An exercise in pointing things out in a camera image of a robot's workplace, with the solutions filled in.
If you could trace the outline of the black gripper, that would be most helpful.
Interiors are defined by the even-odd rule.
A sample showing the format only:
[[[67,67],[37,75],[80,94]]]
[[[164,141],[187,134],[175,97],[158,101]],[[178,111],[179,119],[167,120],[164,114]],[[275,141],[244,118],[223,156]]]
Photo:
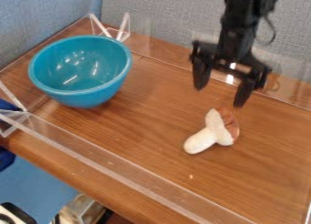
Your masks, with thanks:
[[[272,29],[272,37],[267,45],[276,38],[276,29],[268,19],[275,11],[278,0],[224,0],[222,16],[222,31],[218,44],[200,40],[192,42],[190,61],[194,64],[194,86],[202,90],[210,82],[211,69],[216,68],[223,60],[226,63],[238,63],[251,68],[236,89],[234,107],[243,107],[254,88],[262,88],[271,72],[251,54],[260,20],[264,19]]]

